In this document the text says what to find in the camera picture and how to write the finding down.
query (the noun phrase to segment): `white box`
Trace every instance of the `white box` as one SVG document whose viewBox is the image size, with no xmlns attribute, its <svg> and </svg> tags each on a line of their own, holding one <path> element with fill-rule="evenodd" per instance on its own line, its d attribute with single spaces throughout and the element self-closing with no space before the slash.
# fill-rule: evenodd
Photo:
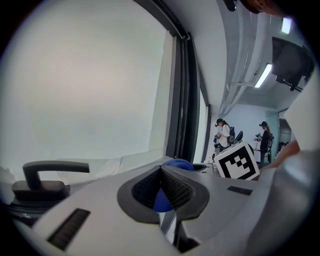
<svg viewBox="0 0 320 256">
<path fill-rule="evenodd" d="M 214 162 L 223 178 L 252 180 L 260 174 L 255 157 L 244 140 L 222 151 Z"/>
</svg>

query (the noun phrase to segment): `black strip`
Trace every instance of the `black strip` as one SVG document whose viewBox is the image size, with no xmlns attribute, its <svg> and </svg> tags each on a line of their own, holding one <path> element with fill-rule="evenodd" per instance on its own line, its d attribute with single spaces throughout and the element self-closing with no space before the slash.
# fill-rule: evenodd
<svg viewBox="0 0 320 256">
<path fill-rule="evenodd" d="M 161 0 L 134 0 L 155 17 L 173 37 L 187 38 L 188 35 L 171 10 Z"/>
<path fill-rule="evenodd" d="M 286 110 L 288 110 L 288 109 L 289 109 L 289 108 L 287 107 L 286 109 L 279 111 L 278 114 L 280 114 L 281 112 L 286 111 Z"/>
<path fill-rule="evenodd" d="M 203 147 L 203 154 L 201 162 L 204 163 L 208 153 L 209 139 L 210 139 L 210 129 L 211 129 L 211 105 L 207 106 L 208 109 L 208 119 L 206 122 L 206 131 L 205 131 L 205 141 Z"/>
<path fill-rule="evenodd" d="M 179 136 L 179 151 L 177 158 L 193 162 L 199 126 L 200 111 L 200 83 L 199 83 L 199 66 L 197 60 L 194 40 L 189 34 L 190 40 L 185 43 L 185 72 L 182 81 L 183 97 L 181 112 L 181 130 Z"/>
<path fill-rule="evenodd" d="M 238 187 L 238 186 L 230 186 L 227 188 L 227 190 L 230 190 L 232 192 L 236 192 L 239 194 L 244 194 L 247 196 L 250 196 L 252 193 L 252 189 L 248 189 L 248 188 L 243 188 L 243 187 Z"/>
<path fill-rule="evenodd" d="M 48 242 L 55 247 L 65 250 L 71 240 L 76 236 L 81 226 L 88 218 L 90 211 L 76 209 L 48 238 Z"/>
<path fill-rule="evenodd" d="M 178 123 L 180 114 L 180 93 L 181 93 L 181 39 L 176 37 L 175 43 L 175 68 L 174 68 L 174 81 L 172 92 L 172 106 L 170 117 L 170 128 L 168 134 L 168 142 L 166 146 L 165 155 L 171 158 L 175 157 Z"/>
<path fill-rule="evenodd" d="M 188 51 L 187 41 L 181 41 L 181 88 L 180 88 L 180 106 L 177 138 L 175 145 L 175 158 L 182 158 L 182 151 L 184 146 L 186 126 L 187 126 L 187 112 L 188 112 L 188 97 L 189 97 L 189 77 L 188 77 Z"/>
<path fill-rule="evenodd" d="M 205 83 L 205 80 L 204 80 L 204 77 L 202 75 L 200 68 L 199 68 L 199 80 L 200 80 L 200 89 L 202 92 L 204 103 L 206 106 L 209 106 L 209 98 L 208 98 L 208 93 L 207 93 L 207 89 L 206 89 L 206 83 Z"/>
</svg>

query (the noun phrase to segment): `black cap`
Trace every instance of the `black cap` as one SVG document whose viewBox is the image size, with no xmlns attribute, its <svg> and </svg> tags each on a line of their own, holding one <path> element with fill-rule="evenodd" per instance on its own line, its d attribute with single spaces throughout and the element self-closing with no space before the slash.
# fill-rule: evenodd
<svg viewBox="0 0 320 256">
<path fill-rule="evenodd" d="M 261 124 L 259 124 L 259 126 L 268 126 L 266 121 L 263 121 Z"/>
<path fill-rule="evenodd" d="M 221 122 L 223 122 L 223 121 L 224 121 L 224 120 L 223 120 L 222 118 L 218 118 L 218 119 L 216 120 L 215 127 L 217 127 L 218 124 L 221 123 Z"/>
</svg>

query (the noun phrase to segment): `fluorescent light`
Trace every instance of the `fluorescent light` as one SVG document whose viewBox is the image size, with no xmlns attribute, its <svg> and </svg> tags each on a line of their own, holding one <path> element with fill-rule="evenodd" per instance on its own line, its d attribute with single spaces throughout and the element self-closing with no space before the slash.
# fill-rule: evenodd
<svg viewBox="0 0 320 256">
<path fill-rule="evenodd" d="M 291 27 L 291 19 L 283 18 L 281 31 L 286 34 L 289 34 L 290 27 Z"/>
<path fill-rule="evenodd" d="M 256 83 L 254 88 L 259 88 L 262 83 L 264 82 L 264 80 L 267 78 L 267 76 L 269 75 L 270 71 L 272 69 L 272 65 L 271 64 L 267 64 L 265 67 L 265 70 L 262 73 L 262 76 L 260 77 L 259 81 Z"/>
</svg>

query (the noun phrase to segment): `blue object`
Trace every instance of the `blue object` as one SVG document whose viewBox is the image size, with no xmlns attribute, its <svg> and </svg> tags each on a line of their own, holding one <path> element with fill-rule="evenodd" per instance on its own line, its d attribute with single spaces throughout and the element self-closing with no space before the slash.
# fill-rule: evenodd
<svg viewBox="0 0 320 256">
<path fill-rule="evenodd" d="M 177 168 L 188 170 L 188 171 L 195 170 L 194 166 L 190 162 L 183 159 L 172 159 L 165 162 L 163 165 L 177 167 Z M 169 200 L 167 199 L 164 191 L 161 188 L 155 197 L 153 209 L 157 213 L 165 213 L 173 210 L 172 206 L 169 203 Z"/>
</svg>

